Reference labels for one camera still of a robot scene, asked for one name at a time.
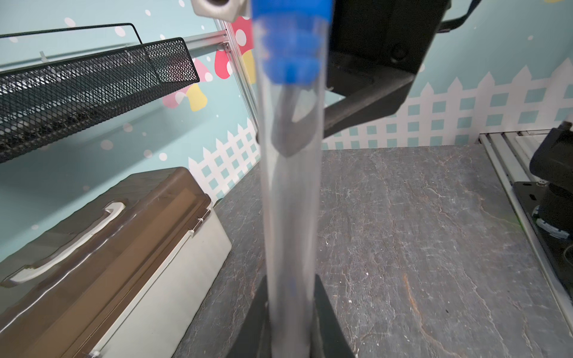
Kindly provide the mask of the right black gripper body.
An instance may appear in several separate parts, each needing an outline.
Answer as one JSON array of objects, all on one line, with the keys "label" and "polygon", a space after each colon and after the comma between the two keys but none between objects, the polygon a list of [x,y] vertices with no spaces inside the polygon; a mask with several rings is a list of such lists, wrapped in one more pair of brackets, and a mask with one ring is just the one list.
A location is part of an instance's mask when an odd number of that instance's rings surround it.
[{"label": "right black gripper body", "polygon": [[336,1],[324,136],[392,116],[405,102],[449,1]]}]

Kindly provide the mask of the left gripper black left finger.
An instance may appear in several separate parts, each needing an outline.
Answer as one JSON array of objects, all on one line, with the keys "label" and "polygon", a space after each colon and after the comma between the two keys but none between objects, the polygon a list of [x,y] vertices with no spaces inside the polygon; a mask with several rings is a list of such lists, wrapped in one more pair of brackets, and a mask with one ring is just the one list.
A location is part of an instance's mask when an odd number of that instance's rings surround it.
[{"label": "left gripper black left finger", "polygon": [[272,357],[267,277],[258,286],[239,334],[226,357]]}]

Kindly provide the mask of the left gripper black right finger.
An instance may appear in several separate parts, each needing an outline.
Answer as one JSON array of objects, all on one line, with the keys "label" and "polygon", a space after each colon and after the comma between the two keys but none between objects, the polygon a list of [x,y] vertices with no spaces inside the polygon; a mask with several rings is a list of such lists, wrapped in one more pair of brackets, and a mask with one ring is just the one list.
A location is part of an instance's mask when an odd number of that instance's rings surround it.
[{"label": "left gripper black right finger", "polygon": [[315,275],[310,357],[354,358],[320,277]]}]

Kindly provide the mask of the blue stopper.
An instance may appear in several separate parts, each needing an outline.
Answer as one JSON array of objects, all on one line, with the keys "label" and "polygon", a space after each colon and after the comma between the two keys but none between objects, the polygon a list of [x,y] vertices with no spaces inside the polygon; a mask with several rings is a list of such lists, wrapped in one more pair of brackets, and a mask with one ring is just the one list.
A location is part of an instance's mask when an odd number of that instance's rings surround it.
[{"label": "blue stopper", "polygon": [[332,1],[253,1],[255,57],[275,85],[312,86],[325,68]]}]

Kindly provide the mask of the clear test tube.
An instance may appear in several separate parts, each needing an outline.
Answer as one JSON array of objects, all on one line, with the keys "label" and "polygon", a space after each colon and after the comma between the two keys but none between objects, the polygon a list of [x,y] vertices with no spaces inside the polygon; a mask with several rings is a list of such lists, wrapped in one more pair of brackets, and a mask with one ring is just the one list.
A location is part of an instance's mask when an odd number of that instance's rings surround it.
[{"label": "clear test tube", "polygon": [[309,357],[326,68],[301,87],[272,84],[255,64],[272,355]]}]

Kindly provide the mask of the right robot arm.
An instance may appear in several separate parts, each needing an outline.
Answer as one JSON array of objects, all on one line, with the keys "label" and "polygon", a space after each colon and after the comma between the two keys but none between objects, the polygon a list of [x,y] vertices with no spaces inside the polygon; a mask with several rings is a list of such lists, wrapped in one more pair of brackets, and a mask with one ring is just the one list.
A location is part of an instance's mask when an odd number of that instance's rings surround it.
[{"label": "right robot arm", "polygon": [[[450,1],[339,3],[330,35],[327,84],[346,97],[325,110],[325,137],[395,114],[404,103],[435,34],[459,27],[478,6],[452,20]],[[529,163],[548,187],[531,217],[552,237],[572,238],[572,120],[552,128]]]}]

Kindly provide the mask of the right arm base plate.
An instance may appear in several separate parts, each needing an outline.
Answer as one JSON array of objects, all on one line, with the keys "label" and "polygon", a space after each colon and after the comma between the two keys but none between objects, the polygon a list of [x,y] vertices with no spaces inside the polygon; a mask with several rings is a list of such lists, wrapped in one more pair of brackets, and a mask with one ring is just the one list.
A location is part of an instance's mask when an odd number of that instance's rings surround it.
[{"label": "right arm base plate", "polygon": [[568,295],[572,295],[572,196],[556,194],[554,186],[516,182],[513,190],[528,222]]}]

